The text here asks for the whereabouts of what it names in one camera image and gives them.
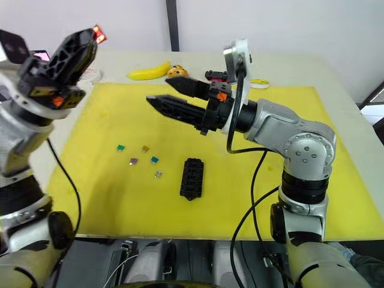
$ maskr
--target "red light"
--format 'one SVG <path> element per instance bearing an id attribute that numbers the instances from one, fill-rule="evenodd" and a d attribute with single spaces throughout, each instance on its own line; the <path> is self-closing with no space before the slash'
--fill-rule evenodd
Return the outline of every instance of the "red light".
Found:
<path id="1" fill-rule="evenodd" d="M 107 37 L 105 36 L 103 30 L 101 30 L 100 26 L 95 25 L 93 27 L 93 31 L 95 32 L 94 39 L 96 40 L 97 44 L 100 44 L 107 40 Z"/>

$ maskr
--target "white table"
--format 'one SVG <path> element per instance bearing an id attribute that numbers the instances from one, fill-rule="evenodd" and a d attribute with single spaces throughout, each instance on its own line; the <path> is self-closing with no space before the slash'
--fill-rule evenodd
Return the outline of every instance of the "white table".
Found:
<path id="1" fill-rule="evenodd" d="M 252 57 L 253 78 L 269 80 L 272 86 L 313 86 L 316 88 L 384 219 L 384 177 L 382 176 L 384 146 L 335 74 L 321 59 L 310 55 L 258 54 L 254 52 Z M 191 77 L 202 81 L 205 80 L 204 73 L 206 70 L 224 71 L 226 69 L 224 57 L 220 52 L 126 52 L 102 49 L 98 51 L 92 68 L 102 71 L 101 82 L 162 84 L 164 77 L 139 82 L 129 79 L 127 73 L 139 68 L 160 65 L 166 59 L 171 64 L 181 64 L 187 69 Z M 92 91 L 90 83 L 80 83 L 79 86 L 87 94 Z M 78 107 L 73 109 L 69 117 L 55 121 L 55 130 L 50 138 L 59 153 L 61 153 L 87 100 L 88 95 Z M 55 164 L 46 144 L 43 144 L 32 155 L 31 166 L 43 188 L 46 188 Z"/>

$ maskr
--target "cable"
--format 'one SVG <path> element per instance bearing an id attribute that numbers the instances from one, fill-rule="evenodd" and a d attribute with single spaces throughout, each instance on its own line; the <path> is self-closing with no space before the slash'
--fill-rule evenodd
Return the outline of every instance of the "cable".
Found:
<path id="1" fill-rule="evenodd" d="M 245 258 L 244 248 L 243 248 L 243 246 L 242 246 L 242 243 L 243 243 L 243 241 L 240 241 L 241 254 L 242 254 L 242 257 L 243 257 L 243 259 L 244 259 L 245 265 L 246 265 L 246 267 L 247 267 L 247 269 L 248 269 L 248 272 L 249 272 L 249 274 L 251 275 L 252 282 L 253 282 L 253 284 L 254 284 L 254 288 L 257 288 L 256 281 L 255 281 L 254 278 L 253 278 L 253 274 L 252 274 L 251 269 L 250 269 L 250 267 L 249 267 L 249 265 L 248 265 L 247 258 Z"/>
<path id="2" fill-rule="evenodd" d="M 106 288 L 106 287 L 107 287 L 108 282 L 111 280 L 111 278 L 113 277 L 113 275 L 116 273 L 116 271 L 117 271 L 117 270 L 118 270 L 118 269 L 119 269 L 119 268 L 120 268 L 126 261 L 128 261 L 128 260 L 130 260 L 130 259 L 132 259 L 132 258 L 135 258 L 135 257 L 137 257 L 137 256 L 138 256 L 138 254 L 133 255 L 133 256 L 131 256 L 131 257 L 129 257 L 129 258 L 126 258 L 123 262 L 121 262 L 121 263 L 119 264 L 119 266 L 117 266 L 116 269 L 113 270 L 113 272 L 109 275 L 109 277 L 108 277 L 106 283 L 104 284 L 103 288 Z"/>
<path id="3" fill-rule="evenodd" d="M 248 209 L 248 211 L 244 214 L 244 216 L 242 217 L 240 223 L 238 224 L 235 232 L 233 233 L 233 236 L 232 236 L 232 239 L 230 241 L 230 250 L 229 250 L 229 255 L 230 255 L 230 265 L 232 267 L 232 271 L 233 271 L 233 274 L 235 276 L 235 279 L 236 279 L 236 282 L 238 283 L 239 287 L 240 288 L 245 288 L 243 283 L 241 282 L 241 279 L 239 277 L 239 274 L 236 270 L 236 266 L 235 266 L 235 261 L 234 261 L 234 256 L 233 256 L 233 249 L 235 247 L 235 241 L 236 241 L 236 237 L 240 231 L 240 228 L 241 226 L 243 225 L 245 219 L 247 219 L 247 217 L 251 214 L 252 210 L 254 207 L 256 207 L 262 200 L 264 200 L 265 198 L 267 198 L 268 196 L 272 195 L 273 193 L 275 193 L 276 191 L 278 190 L 278 187 L 272 189 L 270 192 L 266 193 L 265 195 L 263 195 L 260 199 L 258 199 L 256 201 L 256 203 L 254 205 L 252 205 L 252 207 L 250 209 Z"/>
<path id="4" fill-rule="evenodd" d="M 190 254 L 190 242 L 189 240 L 187 240 L 187 246 L 188 246 L 188 265 L 189 265 L 189 269 L 190 269 L 190 278 L 191 278 L 191 281 L 193 281 L 193 277 L 192 277 L 192 268 L 191 268 L 191 254 Z"/>
<path id="5" fill-rule="evenodd" d="M 272 150 L 270 150 L 268 148 L 263 148 L 263 147 L 232 150 L 233 136 L 235 134 L 236 125 L 238 123 L 239 113 L 240 113 L 240 108 L 241 108 L 241 96 L 242 96 L 242 89 L 244 86 L 245 75 L 246 75 L 246 72 L 245 72 L 244 68 L 238 69 L 238 87 L 236 89 L 235 103 L 233 104 L 232 118 L 230 120 L 230 125 L 229 125 L 229 130 L 228 130 L 227 152 L 230 154 L 240 154 L 240 153 L 253 152 L 253 151 L 271 151 L 271 152 L 273 152 Z"/>
<path id="6" fill-rule="evenodd" d="M 50 141 L 49 138 L 47 138 L 47 143 L 48 143 L 48 147 L 49 149 L 51 150 L 54 158 L 56 159 L 56 162 L 57 164 L 59 165 L 59 167 L 61 168 L 61 170 L 63 171 L 63 173 L 66 175 L 67 179 L 69 180 L 69 182 L 71 183 L 72 185 L 72 188 L 76 194 L 76 199 L 77 199 L 77 207 L 79 209 L 79 216 L 77 218 L 77 223 L 76 223 L 76 227 L 75 229 L 73 230 L 73 240 L 69 243 L 68 245 L 68 248 L 61 254 L 60 258 L 58 259 L 57 263 L 56 263 L 56 274 L 55 274 L 55 279 L 53 280 L 53 284 L 52 284 L 52 288 L 55 288 L 57 283 L 58 283 L 58 280 L 59 280 L 59 276 L 60 276 L 60 271 L 61 271 L 61 266 L 62 266 L 62 260 L 63 258 L 65 257 L 65 255 L 67 255 L 69 249 L 71 248 L 72 246 L 72 243 L 74 241 L 74 238 L 77 234 L 77 231 L 79 230 L 79 226 L 80 226 L 80 220 L 81 220 L 81 217 L 82 217 L 82 206 L 81 206 L 81 202 L 80 202 L 80 195 L 79 195 L 79 192 L 77 192 L 77 188 L 76 188 L 76 185 L 74 184 L 74 182 L 72 181 L 71 179 L 71 176 L 68 174 L 68 172 L 66 171 L 66 169 L 64 168 L 64 166 L 62 165 L 55 149 L 53 148 L 53 145 L 52 145 L 52 142 Z"/>
<path id="7" fill-rule="evenodd" d="M 275 257 L 272 255 L 272 253 L 270 252 L 270 250 L 268 249 L 268 247 L 265 245 L 262 237 L 261 237 L 261 234 L 260 234 L 260 231 L 259 231 L 259 226 L 257 225 L 257 218 L 256 218 L 256 206 L 254 206 L 254 183 L 255 183 L 255 180 L 256 180 L 256 175 L 258 173 L 258 171 L 260 170 L 260 167 L 261 165 L 263 164 L 263 161 L 267 155 L 267 151 L 265 151 L 259 161 L 259 163 L 257 164 L 257 167 L 253 173 L 253 177 L 252 177 L 252 183 L 251 183 L 251 201 L 252 201 L 252 207 L 254 207 L 252 209 L 252 214 L 253 214 L 253 224 L 254 224 L 254 228 L 255 228 L 255 231 L 256 231 L 256 234 L 257 234 L 257 238 L 260 242 L 260 245 L 262 246 L 262 249 L 265 251 L 265 253 L 267 254 L 267 257 L 270 259 L 270 261 L 272 262 L 272 264 L 277 268 L 277 270 L 280 272 L 281 276 L 286 278 L 288 281 L 290 281 L 291 283 L 293 283 L 292 279 L 289 277 L 288 274 L 286 274 L 286 272 L 284 271 L 284 269 L 279 265 L 279 263 L 276 261 Z"/>

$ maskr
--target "yellow table surface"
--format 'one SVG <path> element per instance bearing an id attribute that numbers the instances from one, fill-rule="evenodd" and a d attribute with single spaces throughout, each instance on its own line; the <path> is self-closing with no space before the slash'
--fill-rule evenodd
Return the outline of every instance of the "yellow table surface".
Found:
<path id="1" fill-rule="evenodd" d="M 202 136 L 191 125 L 155 111 L 145 97 L 157 94 L 206 105 L 166 85 L 95 87 L 61 155 L 82 200 L 79 234 L 230 239 L 250 207 L 251 179 L 262 153 L 227 154 L 226 135 L 210 131 Z M 302 118 L 333 127 L 312 87 L 252 89 L 249 96 L 286 105 Z M 117 145 L 125 149 L 117 152 Z M 150 147 L 144 154 L 143 145 Z M 241 134 L 235 135 L 235 148 L 253 146 Z M 157 164 L 150 163 L 152 156 L 160 159 Z M 129 165 L 131 157 L 139 159 L 136 165 Z M 179 195 L 188 157 L 200 158 L 205 165 L 202 197 L 193 201 Z M 269 153 L 256 179 L 256 198 L 280 184 L 282 168 L 283 158 Z M 154 177 L 158 170 L 163 172 L 160 179 Z M 67 212 L 75 223 L 76 198 L 59 167 L 47 192 L 53 196 L 54 209 Z M 384 238 L 384 223 L 340 138 L 327 193 L 326 239 Z M 265 239 L 272 239 L 269 209 L 275 202 L 276 193 L 257 208 Z M 255 238 L 249 217 L 239 239 Z"/>

